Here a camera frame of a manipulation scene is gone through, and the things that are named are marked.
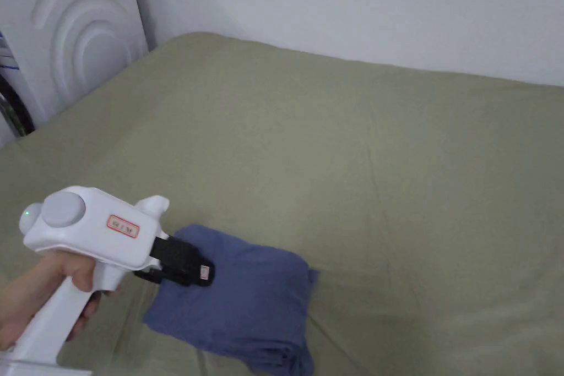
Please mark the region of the person's left hand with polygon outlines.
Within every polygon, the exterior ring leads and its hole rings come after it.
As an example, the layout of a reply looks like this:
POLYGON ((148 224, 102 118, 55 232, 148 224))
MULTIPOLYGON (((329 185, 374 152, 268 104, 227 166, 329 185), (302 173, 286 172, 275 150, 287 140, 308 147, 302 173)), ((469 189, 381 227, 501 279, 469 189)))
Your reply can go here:
POLYGON ((98 310, 102 295, 115 291, 93 291, 96 262, 85 256, 53 251, 43 256, 31 269, 1 288, 1 351, 13 347, 33 316, 49 300, 68 277, 77 289, 91 292, 90 299, 67 337, 70 341, 80 333, 98 310))

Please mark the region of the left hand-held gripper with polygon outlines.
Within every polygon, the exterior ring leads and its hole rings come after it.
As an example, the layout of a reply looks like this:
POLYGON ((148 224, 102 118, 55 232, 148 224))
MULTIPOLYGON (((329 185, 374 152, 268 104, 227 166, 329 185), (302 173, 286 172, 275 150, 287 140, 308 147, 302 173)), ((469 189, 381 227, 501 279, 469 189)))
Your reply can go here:
MULTIPOLYGON (((73 186, 27 207, 19 228, 24 245, 34 252, 65 250, 93 258, 94 291, 114 290, 127 273, 152 269, 159 269, 156 284, 168 280, 209 287, 215 264, 194 245, 167 238, 162 231, 160 218, 169 204, 167 198, 154 195, 131 205, 97 188, 73 186)), ((58 353, 90 297, 66 278, 14 348, 1 355, 1 375, 91 375, 89 370, 57 364, 58 353)))

